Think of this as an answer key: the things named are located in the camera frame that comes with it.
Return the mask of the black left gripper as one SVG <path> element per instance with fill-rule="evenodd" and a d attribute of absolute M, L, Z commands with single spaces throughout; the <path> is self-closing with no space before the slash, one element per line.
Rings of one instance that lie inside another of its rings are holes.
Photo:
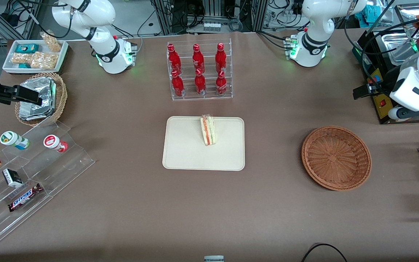
<path fill-rule="evenodd" d="M 398 76 L 400 74 L 401 67 L 394 67 L 389 70 L 384 77 L 377 79 L 374 76 L 374 81 L 377 83 L 367 83 L 366 86 L 360 86 L 353 89 L 354 100 L 365 98 L 368 96 L 379 96 L 381 94 L 390 97 L 391 92 L 397 83 Z"/>

